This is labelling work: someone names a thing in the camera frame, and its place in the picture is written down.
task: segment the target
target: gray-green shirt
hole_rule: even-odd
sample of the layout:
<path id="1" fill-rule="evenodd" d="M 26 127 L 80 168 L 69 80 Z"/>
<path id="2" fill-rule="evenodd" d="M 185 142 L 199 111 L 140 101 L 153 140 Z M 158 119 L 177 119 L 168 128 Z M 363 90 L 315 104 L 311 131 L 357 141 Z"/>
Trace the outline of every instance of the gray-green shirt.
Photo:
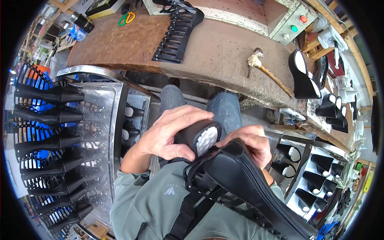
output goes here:
<path id="1" fill-rule="evenodd" d="M 143 174 L 118 171 L 116 197 L 111 208 L 111 224 L 119 240 L 134 240 L 140 225 L 148 226 L 139 240 L 162 240 L 172 228 L 183 198 L 189 194 L 182 176 L 185 162 L 165 165 L 149 180 L 149 170 Z M 283 201 L 281 189 L 274 183 L 273 193 Z M 277 239 L 246 217 L 215 203 L 185 240 L 220 237 L 228 240 Z"/>

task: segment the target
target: zipper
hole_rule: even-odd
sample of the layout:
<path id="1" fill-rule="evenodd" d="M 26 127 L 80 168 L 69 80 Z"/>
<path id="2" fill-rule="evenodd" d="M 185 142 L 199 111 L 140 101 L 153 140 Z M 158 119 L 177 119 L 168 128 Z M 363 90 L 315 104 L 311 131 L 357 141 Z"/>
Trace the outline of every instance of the zipper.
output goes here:
<path id="1" fill-rule="evenodd" d="M 234 159 L 236 162 L 240 163 L 243 166 L 244 171 L 248 175 L 248 177 L 252 178 L 255 182 L 256 189 L 258 190 L 258 194 L 262 197 L 263 200 L 269 207 L 271 207 L 275 213 L 279 214 L 285 221 L 287 221 L 299 234 L 305 239 L 314 239 L 314 236 L 308 232 L 303 226 L 296 223 L 295 220 L 291 218 L 291 216 L 285 211 L 284 208 L 280 206 L 280 202 L 278 202 L 269 192 L 265 184 L 260 184 L 260 181 L 264 181 L 259 177 L 259 174 L 253 169 L 254 166 L 251 165 L 248 161 L 243 161 L 243 157 L 240 156 Z"/>

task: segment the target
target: leg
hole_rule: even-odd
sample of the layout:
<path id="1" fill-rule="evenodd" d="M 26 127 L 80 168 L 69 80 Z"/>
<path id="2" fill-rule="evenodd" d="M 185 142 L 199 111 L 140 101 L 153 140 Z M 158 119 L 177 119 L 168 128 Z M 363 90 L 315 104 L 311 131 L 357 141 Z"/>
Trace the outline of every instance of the leg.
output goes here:
<path id="1" fill-rule="evenodd" d="M 161 91 L 160 95 L 161 105 L 159 111 L 159 117 L 165 110 L 174 109 L 183 105 L 186 105 L 183 94 L 180 89 L 173 85 L 166 85 Z"/>
<path id="2" fill-rule="evenodd" d="M 209 102 L 207 110 L 215 114 L 214 121 L 219 122 L 222 126 L 220 140 L 233 130 L 242 127 L 240 104 L 236 93 L 218 92 Z"/>

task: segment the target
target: person's right hand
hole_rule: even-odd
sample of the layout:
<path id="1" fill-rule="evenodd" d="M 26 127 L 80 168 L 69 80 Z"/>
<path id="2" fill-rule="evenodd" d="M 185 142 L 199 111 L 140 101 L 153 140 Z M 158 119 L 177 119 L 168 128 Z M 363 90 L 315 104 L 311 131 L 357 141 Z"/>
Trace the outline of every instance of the person's right hand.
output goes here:
<path id="1" fill-rule="evenodd" d="M 257 164 L 263 170 L 272 158 L 269 141 L 265 137 L 263 127 L 261 125 L 249 125 L 236 129 L 216 143 L 216 146 L 223 147 L 236 138 L 240 138 L 248 146 Z"/>
<path id="2" fill-rule="evenodd" d="M 198 121 L 212 120 L 213 116 L 212 112 L 190 105 L 166 110 L 135 145 L 144 154 L 154 154 L 165 160 L 183 157 L 192 162 L 194 152 L 185 144 L 174 144 L 174 136 Z"/>

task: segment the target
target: forearm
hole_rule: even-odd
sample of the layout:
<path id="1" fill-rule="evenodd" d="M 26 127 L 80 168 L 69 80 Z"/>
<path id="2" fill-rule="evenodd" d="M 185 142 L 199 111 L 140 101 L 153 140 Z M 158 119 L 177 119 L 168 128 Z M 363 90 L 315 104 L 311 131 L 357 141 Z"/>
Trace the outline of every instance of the forearm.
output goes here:
<path id="1" fill-rule="evenodd" d="M 264 174 L 266 182 L 268 183 L 268 186 L 272 185 L 274 180 L 265 168 L 263 169 L 263 174 Z"/>
<path id="2" fill-rule="evenodd" d="M 151 154 L 141 151 L 140 143 L 133 145 L 125 154 L 120 170 L 125 173 L 144 173 L 151 164 Z"/>

